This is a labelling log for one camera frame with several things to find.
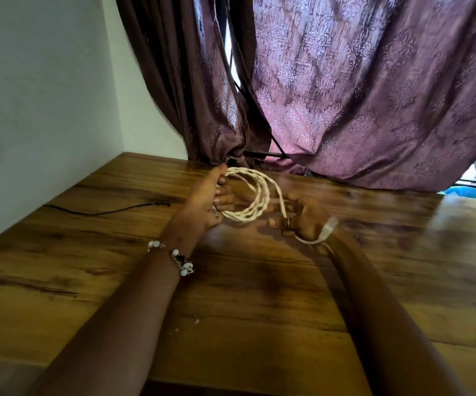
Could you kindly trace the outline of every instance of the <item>blue object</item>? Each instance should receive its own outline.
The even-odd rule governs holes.
[[[447,190],[441,192],[447,196],[456,195],[476,199],[476,188],[469,186],[451,186]]]

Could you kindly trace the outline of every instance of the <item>hand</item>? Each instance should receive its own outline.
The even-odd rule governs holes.
[[[200,219],[205,231],[221,224],[221,221],[223,221],[223,215],[214,211],[213,206],[216,206],[219,211],[234,210],[234,194],[229,185],[224,185],[226,182],[224,175],[226,173],[227,166],[225,164],[213,168],[205,177],[192,186],[182,208],[183,212]]]
[[[285,204],[288,213],[297,213],[289,220],[283,216],[269,218],[268,225],[271,228],[281,229],[282,236],[291,238],[295,233],[307,241],[316,240],[319,237],[322,227],[330,218],[330,214],[320,205],[319,201],[309,196],[299,196],[295,193],[284,195],[284,200],[289,200]],[[272,211],[280,211],[280,205],[274,205]]]

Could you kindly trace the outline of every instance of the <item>patterned curtain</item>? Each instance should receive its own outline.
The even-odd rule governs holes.
[[[116,1],[148,90],[184,138],[189,159],[246,165],[250,132],[215,1]]]
[[[230,17],[291,157],[273,169],[440,191],[476,159],[476,0],[230,0]]]

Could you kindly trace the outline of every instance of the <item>curtain fold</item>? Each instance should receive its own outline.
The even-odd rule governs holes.
[[[272,169],[440,191],[476,159],[476,0],[230,0],[229,18],[291,157]]]
[[[182,135],[189,159],[246,165],[250,131],[214,0],[116,2],[149,93]]]

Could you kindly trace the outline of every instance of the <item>rope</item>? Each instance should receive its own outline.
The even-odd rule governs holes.
[[[246,178],[244,178],[243,175],[247,175],[252,178],[255,182],[256,187],[253,186]],[[250,222],[260,217],[260,215],[262,215],[269,206],[269,182],[272,183],[276,189],[280,201],[280,212],[282,213],[282,216],[287,219],[287,212],[285,211],[282,191],[280,190],[280,187],[277,185],[277,183],[273,179],[269,178],[266,174],[255,169],[230,167],[225,176],[234,176],[243,180],[247,184],[249,189],[251,189],[256,194],[256,197],[251,203],[251,205],[248,206],[246,209],[238,212],[222,211],[221,213],[223,214],[223,216],[238,222]],[[295,237],[305,244],[317,244],[323,242],[333,232],[338,222],[339,221],[333,217],[328,219],[327,223],[322,228],[317,240],[309,242],[299,238],[298,236]]]

